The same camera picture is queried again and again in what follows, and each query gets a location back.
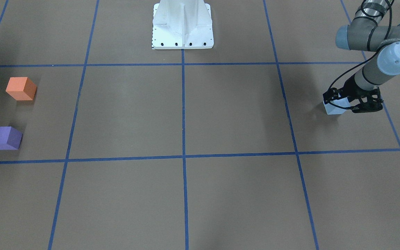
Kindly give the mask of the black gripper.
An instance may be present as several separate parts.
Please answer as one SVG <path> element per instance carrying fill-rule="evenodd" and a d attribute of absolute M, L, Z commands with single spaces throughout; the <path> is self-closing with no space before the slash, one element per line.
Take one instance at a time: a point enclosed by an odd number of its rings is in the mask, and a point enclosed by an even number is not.
<path fill-rule="evenodd" d="M 378 112 L 383 109 L 384 100 L 381 98 L 380 90 L 377 87 L 367 86 L 366 90 L 360 87 L 361 83 L 364 83 L 364 78 L 356 80 L 356 75 L 352 75 L 346 80 L 343 87 L 340 89 L 340 96 L 342 98 L 348 98 L 349 102 L 355 99 L 359 100 L 359 104 L 356 104 L 351 111 L 353 113 L 372 113 Z"/>

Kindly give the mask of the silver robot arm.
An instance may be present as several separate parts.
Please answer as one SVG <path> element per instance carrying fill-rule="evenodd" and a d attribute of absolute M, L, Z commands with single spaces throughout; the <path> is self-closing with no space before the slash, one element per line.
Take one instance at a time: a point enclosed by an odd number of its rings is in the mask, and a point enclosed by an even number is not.
<path fill-rule="evenodd" d="M 359 70 L 343 87 L 329 87 L 324 104 L 333 106 L 337 114 L 378 112 L 383 109 L 380 86 L 400 75 L 400 24 L 380 26 L 385 14 L 392 21 L 390 0 L 364 0 L 350 25 L 342 26 L 335 36 L 340 49 L 373 52 L 359 64 Z"/>

